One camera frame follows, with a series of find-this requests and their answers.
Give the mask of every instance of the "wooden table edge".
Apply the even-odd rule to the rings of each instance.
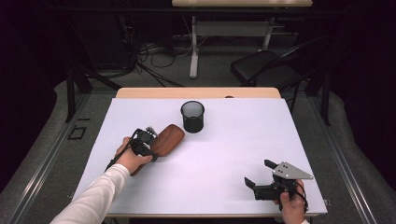
[[[272,87],[190,87],[190,88],[121,88],[116,98],[183,99],[183,98],[276,98],[280,93]]]

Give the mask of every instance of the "white sleeve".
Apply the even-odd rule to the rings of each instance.
[[[124,166],[111,166],[51,223],[102,223],[111,203],[123,190],[128,175]]]

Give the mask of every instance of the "human hand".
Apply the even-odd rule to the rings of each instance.
[[[125,146],[128,144],[130,137],[124,137],[122,145],[117,149],[116,156],[122,152]],[[116,161],[116,164],[125,166],[129,173],[133,173],[140,165],[149,163],[152,160],[152,156],[136,156],[131,149],[127,149],[122,156]]]
[[[297,179],[297,192],[304,194],[304,183],[301,179]],[[291,198],[288,192],[280,194],[280,202],[282,203],[282,217],[286,224],[301,224],[305,221],[304,200],[294,194]]]

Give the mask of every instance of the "brown leather object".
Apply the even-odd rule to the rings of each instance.
[[[181,142],[184,135],[183,130],[175,124],[170,124],[160,134],[158,134],[158,137],[156,137],[154,142],[151,144],[150,150],[159,157],[167,156]],[[144,164],[140,165],[131,175],[137,175],[143,166]]]

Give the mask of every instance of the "metal bracket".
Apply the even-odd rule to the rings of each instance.
[[[285,179],[313,179],[314,177],[305,171],[291,165],[288,162],[282,161],[274,170],[273,174],[283,177]]]

